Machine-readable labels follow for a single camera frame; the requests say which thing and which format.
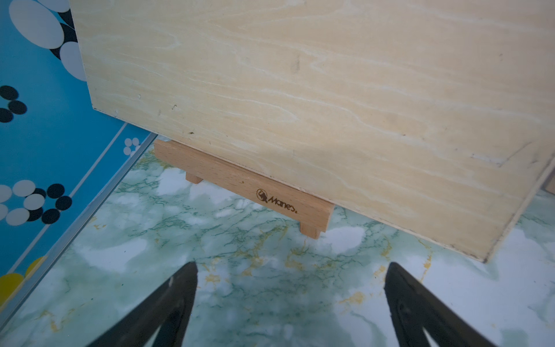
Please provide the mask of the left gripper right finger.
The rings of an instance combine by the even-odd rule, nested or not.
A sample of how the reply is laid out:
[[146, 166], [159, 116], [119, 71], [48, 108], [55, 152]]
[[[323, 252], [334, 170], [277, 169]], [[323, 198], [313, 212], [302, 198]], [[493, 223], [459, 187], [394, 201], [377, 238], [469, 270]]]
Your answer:
[[398, 263], [390, 263], [384, 291], [400, 346], [493, 346]]

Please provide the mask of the plywood board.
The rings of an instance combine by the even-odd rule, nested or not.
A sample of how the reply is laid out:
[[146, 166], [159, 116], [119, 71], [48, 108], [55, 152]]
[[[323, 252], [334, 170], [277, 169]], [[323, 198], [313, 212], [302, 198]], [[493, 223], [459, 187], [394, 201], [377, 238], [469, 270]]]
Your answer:
[[486, 262], [554, 169], [553, 1], [72, 1], [94, 109]]

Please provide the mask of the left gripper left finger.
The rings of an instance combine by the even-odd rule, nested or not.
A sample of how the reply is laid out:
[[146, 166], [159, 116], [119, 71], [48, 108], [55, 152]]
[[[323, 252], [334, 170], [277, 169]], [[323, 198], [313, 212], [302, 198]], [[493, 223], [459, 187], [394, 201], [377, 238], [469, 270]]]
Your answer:
[[181, 346], [195, 303], [195, 262], [185, 264], [91, 346]]

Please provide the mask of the wooden easel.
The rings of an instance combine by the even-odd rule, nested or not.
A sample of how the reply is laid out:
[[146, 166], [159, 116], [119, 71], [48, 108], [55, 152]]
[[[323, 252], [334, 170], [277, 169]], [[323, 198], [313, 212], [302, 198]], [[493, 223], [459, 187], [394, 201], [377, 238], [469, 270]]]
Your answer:
[[298, 221], [307, 237], [318, 239], [328, 229], [331, 202], [173, 140], [156, 140], [154, 151], [157, 159], [185, 171], [188, 182], [207, 181]]

